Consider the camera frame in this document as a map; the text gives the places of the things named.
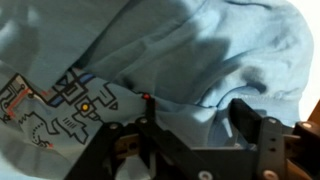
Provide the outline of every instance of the bolt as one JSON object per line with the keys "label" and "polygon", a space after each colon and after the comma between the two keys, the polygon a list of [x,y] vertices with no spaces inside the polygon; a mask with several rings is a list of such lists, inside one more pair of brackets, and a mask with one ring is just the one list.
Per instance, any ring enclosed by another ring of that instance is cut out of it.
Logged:
{"label": "bolt", "polygon": [[145,124],[145,123],[147,123],[147,122],[148,122],[148,120],[147,120],[147,119],[145,119],[145,118],[143,118],[143,119],[141,119],[141,120],[140,120],[140,122],[141,122],[142,124]]}
{"label": "bolt", "polygon": [[208,171],[200,171],[198,177],[199,180],[213,180],[212,174]]}
{"label": "bolt", "polygon": [[312,125],[309,123],[302,123],[302,126],[308,128],[308,129],[312,128]]}
{"label": "bolt", "polygon": [[117,129],[118,128],[118,124],[111,124],[110,125],[110,129]]}
{"label": "bolt", "polygon": [[279,180],[277,173],[271,170],[263,171],[263,177],[265,180]]}

